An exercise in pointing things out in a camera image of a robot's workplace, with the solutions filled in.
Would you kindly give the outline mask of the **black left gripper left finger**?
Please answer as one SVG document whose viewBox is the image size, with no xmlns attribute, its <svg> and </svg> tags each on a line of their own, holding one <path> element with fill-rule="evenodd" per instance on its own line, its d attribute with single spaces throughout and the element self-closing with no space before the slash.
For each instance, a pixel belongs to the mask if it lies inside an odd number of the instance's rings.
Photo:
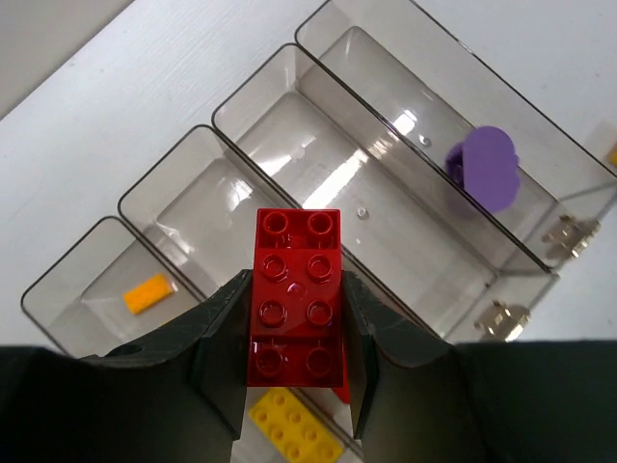
<svg viewBox="0 0 617 463">
<path fill-rule="evenodd" d="M 247 394 L 252 274 L 105 356 L 1 350 L 5 462 L 227 462 Z"/>
</svg>

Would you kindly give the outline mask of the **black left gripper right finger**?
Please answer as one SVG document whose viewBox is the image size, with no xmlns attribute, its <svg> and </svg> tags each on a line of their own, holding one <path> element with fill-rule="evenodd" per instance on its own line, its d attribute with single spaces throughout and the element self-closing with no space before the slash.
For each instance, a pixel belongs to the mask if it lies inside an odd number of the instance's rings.
<svg viewBox="0 0 617 463">
<path fill-rule="evenodd" d="M 612 462 L 612 340 L 451 344 L 341 280 L 354 435 L 367 462 Z"/>
</svg>

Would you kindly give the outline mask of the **small orange lego brick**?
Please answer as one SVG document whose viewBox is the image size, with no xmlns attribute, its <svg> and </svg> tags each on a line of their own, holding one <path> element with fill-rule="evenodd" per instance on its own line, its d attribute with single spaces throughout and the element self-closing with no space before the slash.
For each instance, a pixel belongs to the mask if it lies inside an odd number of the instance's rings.
<svg viewBox="0 0 617 463">
<path fill-rule="evenodd" d="M 157 274 L 128 290 L 122 300 L 127 310 L 140 314 L 175 293 L 175 286 L 163 274 Z"/>
</svg>

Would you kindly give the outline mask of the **large red lego assembly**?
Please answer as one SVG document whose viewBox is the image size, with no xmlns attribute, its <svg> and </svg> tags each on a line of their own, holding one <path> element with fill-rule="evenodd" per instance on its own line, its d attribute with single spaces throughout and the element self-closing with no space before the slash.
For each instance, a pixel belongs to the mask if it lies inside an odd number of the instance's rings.
<svg viewBox="0 0 617 463">
<path fill-rule="evenodd" d="M 339 210 L 258 210 L 249 386 L 344 386 L 341 279 Z"/>
</svg>

